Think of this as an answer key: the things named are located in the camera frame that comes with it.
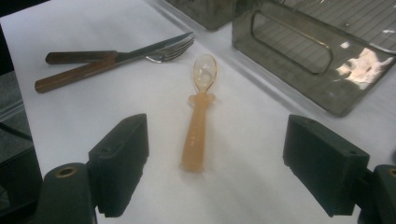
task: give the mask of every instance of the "white table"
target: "white table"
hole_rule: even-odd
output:
[[[233,49],[231,24],[208,32],[162,1],[50,1],[1,19],[42,174],[88,152],[122,119],[148,115],[150,156],[131,203],[105,223],[356,223],[327,217],[282,160],[289,114],[315,119],[371,155],[394,164],[396,67],[345,118],[334,118]],[[172,63],[138,61],[44,94],[36,80],[75,65],[48,65],[51,51],[130,51],[194,31]],[[217,96],[207,112],[205,171],[181,171],[201,54],[218,60]]]

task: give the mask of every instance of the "orange spoon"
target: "orange spoon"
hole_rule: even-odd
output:
[[[195,108],[192,112],[181,163],[182,168],[189,172],[204,170],[206,109],[215,100],[215,95],[206,94],[206,92],[215,82],[217,71],[216,60],[207,54],[199,57],[193,68],[193,78],[198,93],[190,96],[190,101],[195,104]]]

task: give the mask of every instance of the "metal tray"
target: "metal tray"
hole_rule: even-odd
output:
[[[391,0],[236,0],[233,45],[335,116],[394,65]]]
[[[203,25],[217,30],[233,19],[231,0],[166,0],[184,14]]]

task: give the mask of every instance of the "translucent spoon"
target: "translucent spoon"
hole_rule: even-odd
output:
[[[190,96],[190,101],[195,104],[195,108],[192,112],[181,163],[181,167],[189,172],[204,170],[206,109],[215,100],[215,95],[206,94],[206,92],[215,82],[217,72],[216,60],[207,54],[199,57],[193,68],[198,93]]]

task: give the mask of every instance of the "fork handle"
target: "fork handle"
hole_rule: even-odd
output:
[[[115,50],[50,52],[46,57],[46,62],[49,64],[92,63],[116,55]]]
[[[102,61],[88,63],[81,67],[74,68],[57,74],[52,77],[46,77],[35,82],[35,90],[39,93],[52,91],[65,85],[80,81],[87,77],[92,77],[99,73],[115,68],[115,57],[109,57]]]

